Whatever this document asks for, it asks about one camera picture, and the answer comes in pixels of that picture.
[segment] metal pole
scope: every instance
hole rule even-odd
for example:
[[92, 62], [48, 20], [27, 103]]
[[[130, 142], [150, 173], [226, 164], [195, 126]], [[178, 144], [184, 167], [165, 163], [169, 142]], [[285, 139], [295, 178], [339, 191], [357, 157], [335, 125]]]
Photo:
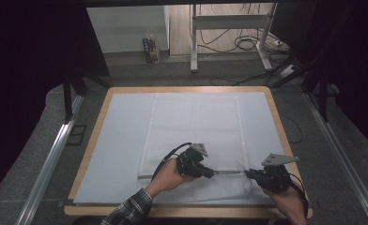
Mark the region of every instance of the metal pole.
[[196, 44], [196, 5], [192, 5], [192, 50], [191, 72], [198, 71], [198, 45]]

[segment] cable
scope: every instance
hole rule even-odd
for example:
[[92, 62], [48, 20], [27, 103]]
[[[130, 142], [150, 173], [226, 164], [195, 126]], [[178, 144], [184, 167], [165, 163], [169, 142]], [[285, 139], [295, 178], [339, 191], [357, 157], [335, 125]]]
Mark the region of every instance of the cable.
[[191, 142], [185, 142], [183, 144], [181, 144], [179, 147], [173, 149], [172, 151], [170, 151], [169, 154], [166, 155], [166, 157], [163, 158], [163, 160], [161, 161], [161, 163], [158, 165], [157, 169], [155, 170], [154, 174], [152, 175], [152, 179], [151, 181], [155, 178], [155, 176], [158, 174], [159, 170], [161, 169], [161, 167], [164, 165], [164, 163], [166, 163], [166, 161], [172, 156], [175, 154], [175, 152], [184, 147], [185, 145], [191, 145], [192, 143]]
[[277, 109], [277, 111], [278, 111], [278, 113], [280, 113], [281, 115], [283, 115], [286, 119], [288, 119], [288, 120], [292, 121], [292, 123], [293, 123], [293, 124], [295, 124], [295, 126], [296, 126], [296, 127], [298, 128], [298, 130], [299, 130], [299, 134], [300, 134], [300, 138], [299, 138], [299, 140], [298, 140], [298, 141], [295, 141], [295, 142], [293, 142], [293, 141], [289, 141], [289, 142], [290, 142], [290, 143], [301, 143], [301, 142], [303, 142], [303, 132], [301, 132], [301, 129], [300, 129], [300, 127], [299, 127], [298, 123], [297, 123], [294, 119], [292, 119], [292, 118], [290, 118], [289, 116], [285, 115], [283, 112], [279, 111], [278, 109]]
[[296, 177], [296, 179], [298, 179], [298, 181], [299, 181], [299, 183], [300, 183], [300, 185], [301, 185], [301, 188], [303, 189], [303, 192], [305, 192], [305, 191], [306, 191], [306, 189], [304, 188], [304, 185], [303, 185], [303, 183], [300, 181], [300, 179], [299, 179], [296, 175], [294, 175], [293, 173], [289, 173], [289, 175], [292, 175], [292, 176]]

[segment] hand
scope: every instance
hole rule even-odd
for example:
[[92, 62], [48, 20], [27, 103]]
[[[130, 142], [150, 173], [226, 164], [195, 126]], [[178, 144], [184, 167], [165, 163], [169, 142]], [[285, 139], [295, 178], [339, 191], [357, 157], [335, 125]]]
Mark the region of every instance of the hand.
[[192, 181], [197, 177], [181, 175], [177, 171], [176, 159], [170, 158], [161, 167], [158, 174], [146, 187], [146, 192], [155, 198], [159, 193], [164, 190], [171, 190], [177, 188], [184, 182]]
[[280, 193], [274, 193], [265, 188], [262, 189], [265, 194], [269, 195], [278, 210], [289, 219], [291, 224], [307, 224], [300, 195], [292, 187]]

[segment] plaid sleeve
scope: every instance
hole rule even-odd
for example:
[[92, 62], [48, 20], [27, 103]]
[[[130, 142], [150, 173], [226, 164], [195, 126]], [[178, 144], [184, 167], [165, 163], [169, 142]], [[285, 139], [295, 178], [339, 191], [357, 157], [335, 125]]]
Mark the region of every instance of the plaid sleeve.
[[141, 188], [135, 195], [121, 203], [101, 225], [136, 224], [148, 215], [151, 206], [151, 196]]

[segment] fabric sheet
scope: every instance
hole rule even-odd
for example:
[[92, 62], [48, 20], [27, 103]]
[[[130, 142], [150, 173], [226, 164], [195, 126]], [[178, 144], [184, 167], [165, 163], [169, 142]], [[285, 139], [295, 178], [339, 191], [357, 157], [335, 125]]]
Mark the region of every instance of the fabric sheet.
[[[139, 176], [152, 174], [161, 160], [182, 143], [203, 143], [208, 157], [201, 162], [215, 171], [249, 168], [238, 96], [157, 94], [148, 126]], [[188, 146], [179, 149], [179, 154]], [[150, 180], [140, 179], [139, 188]], [[202, 177], [172, 191], [163, 192], [156, 203], [185, 203], [226, 199], [250, 192], [243, 173]]]

